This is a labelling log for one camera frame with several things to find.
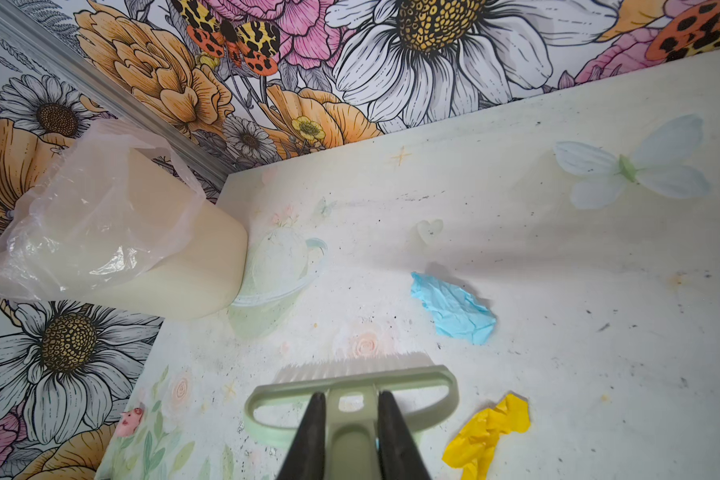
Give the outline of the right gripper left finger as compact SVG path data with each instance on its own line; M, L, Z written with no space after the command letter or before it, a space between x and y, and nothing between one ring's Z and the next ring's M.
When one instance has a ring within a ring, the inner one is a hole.
M322 480L325 469L326 398L322 392L314 393L277 480Z

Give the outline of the green hand brush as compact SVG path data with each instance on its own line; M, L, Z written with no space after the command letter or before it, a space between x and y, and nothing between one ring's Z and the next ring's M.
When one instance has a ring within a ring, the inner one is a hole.
M349 358L283 367L246 400L245 428L255 440L288 453L311 396L322 392L327 407L323 479L383 479L377 437L382 391L394 395L414 442L459 404L456 377L423 352Z

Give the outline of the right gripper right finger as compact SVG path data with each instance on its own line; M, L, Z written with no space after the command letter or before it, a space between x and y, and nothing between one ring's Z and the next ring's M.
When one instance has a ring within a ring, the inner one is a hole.
M431 479L394 395L389 391L379 395L377 437L384 480Z

